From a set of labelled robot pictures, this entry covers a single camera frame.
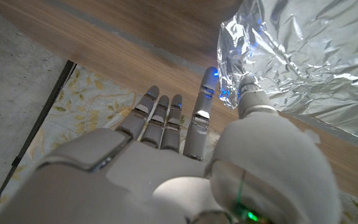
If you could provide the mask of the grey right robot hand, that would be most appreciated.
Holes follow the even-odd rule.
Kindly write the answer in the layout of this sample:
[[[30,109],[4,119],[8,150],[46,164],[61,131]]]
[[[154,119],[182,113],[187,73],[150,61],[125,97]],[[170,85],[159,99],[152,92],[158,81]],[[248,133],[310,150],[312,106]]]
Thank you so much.
[[[335,176],[318,137],[279,115],[252,76],[239,117],[203,159],[218,71],[210,67],[180,146],[180,95],[156,86],[113,130],[46,155],[0,223],[339,223]]]

